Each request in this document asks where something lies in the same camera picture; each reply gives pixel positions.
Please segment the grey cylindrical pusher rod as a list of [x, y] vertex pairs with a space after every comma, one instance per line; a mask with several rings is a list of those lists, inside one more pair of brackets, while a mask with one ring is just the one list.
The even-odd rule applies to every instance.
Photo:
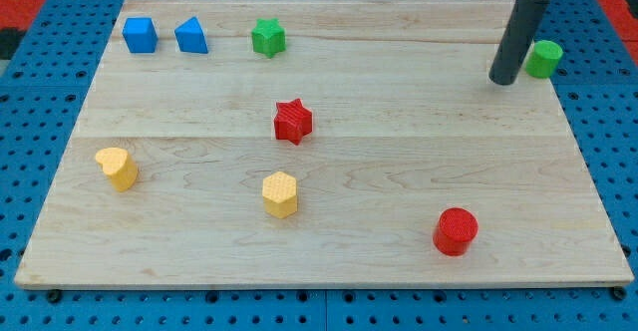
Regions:
[[496, 84], [515, 82], [550, 0], [515, 0], [488, 76]]

